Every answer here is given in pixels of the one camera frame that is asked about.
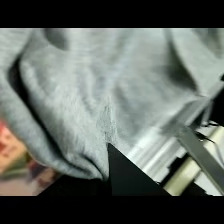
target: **wire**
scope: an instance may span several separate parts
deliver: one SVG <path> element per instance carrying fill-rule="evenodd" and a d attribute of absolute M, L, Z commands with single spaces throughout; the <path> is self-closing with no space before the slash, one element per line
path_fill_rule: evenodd
<path fill-rule="evenodd" d="M 224 160 L 223 160 L 222 154 L 221 154 L 221 152 L 220 152 L 220 149 L 219 149 L 219 146 L 217 145 L 217 143 L 214 142 L 214 141 L 212 141 L 210 138 L 208 138 L 207 136 L 203 135 L 203 134 L 200 133 L 200 132 L 197 132 L 197 131 L 196 131 L 195 134 L 197 135 L 197 137 L 198 137 L 199 139 L 201 139 L 201 140 L 207 140 L 207 141 L 210 141 L 210 142 L 212 142 L 212 143 L 214 144 L 214 146 L 215 146 L 215 150 L 216 150 L 216 154 L 217 154 L 217 156 L 218 156 L 218 158 L 219 158 L 219 161 L 221 162 L 222 166 L 224 167 Z"/>

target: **wrinkled fabric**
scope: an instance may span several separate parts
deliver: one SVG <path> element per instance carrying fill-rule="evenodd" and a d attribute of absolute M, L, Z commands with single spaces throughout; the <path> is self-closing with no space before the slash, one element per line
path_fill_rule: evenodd
<path fill-rule="evenodd" d="M 0 117 L 41 164 L 109 176 L 124 154 L 224 71 L 219 28 L 0 30 Z"/>

